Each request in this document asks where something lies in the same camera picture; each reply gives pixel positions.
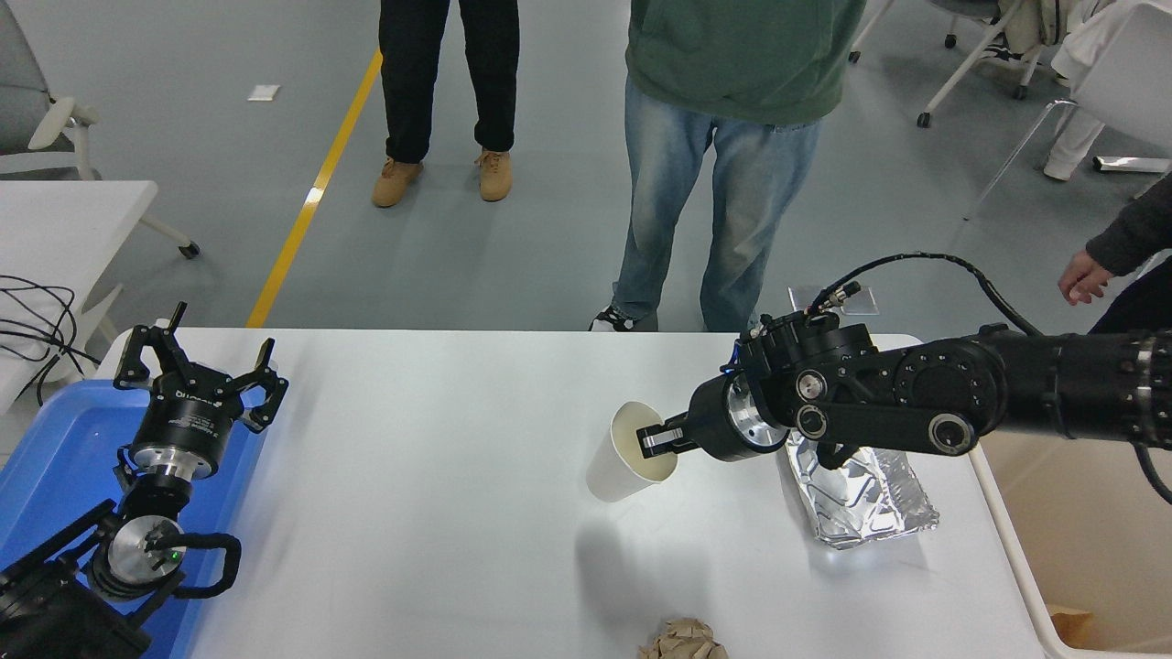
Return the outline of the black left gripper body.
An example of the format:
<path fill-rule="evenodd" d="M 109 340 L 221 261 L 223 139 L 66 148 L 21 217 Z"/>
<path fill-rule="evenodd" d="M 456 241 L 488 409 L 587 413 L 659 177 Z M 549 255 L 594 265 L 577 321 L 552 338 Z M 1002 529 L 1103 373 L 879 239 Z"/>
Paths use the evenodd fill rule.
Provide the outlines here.
<path fill-rule="evenodd" d="M 146 415 L 135 434 L 135 454 L 175 449 L 198 458 L 222 458 L 236 417 L 244 410 L 239 393 L 216 388 L 188 393 L 175 383 L 155 383 Z"/>

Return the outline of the person's hand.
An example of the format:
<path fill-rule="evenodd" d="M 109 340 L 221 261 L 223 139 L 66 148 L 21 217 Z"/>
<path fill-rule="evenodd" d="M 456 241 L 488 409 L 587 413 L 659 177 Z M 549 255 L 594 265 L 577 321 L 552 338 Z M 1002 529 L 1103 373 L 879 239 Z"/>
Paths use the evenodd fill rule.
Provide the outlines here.
<path fill-rule="evenodd" d="M 1105 288 L 1115 274 L 1098 263 L 1086 250 L 1072 254 L 1067 270 L 1059 276 L 1058 288 L 1071 306 L 1091 304 L 1105 295 Z"/>

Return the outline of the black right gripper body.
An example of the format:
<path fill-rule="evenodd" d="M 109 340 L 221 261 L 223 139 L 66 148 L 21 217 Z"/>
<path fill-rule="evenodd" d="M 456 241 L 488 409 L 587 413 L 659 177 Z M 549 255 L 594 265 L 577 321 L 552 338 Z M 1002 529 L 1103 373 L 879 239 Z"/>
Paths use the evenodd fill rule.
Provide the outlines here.
<path fill-rule="evenodd" d="M 691 393 L 687 409 L 687 441 L 713 458 L 748 458 L 745 444 L 732 424 L 728 390 L 732 378 L 713 378 Z"/>

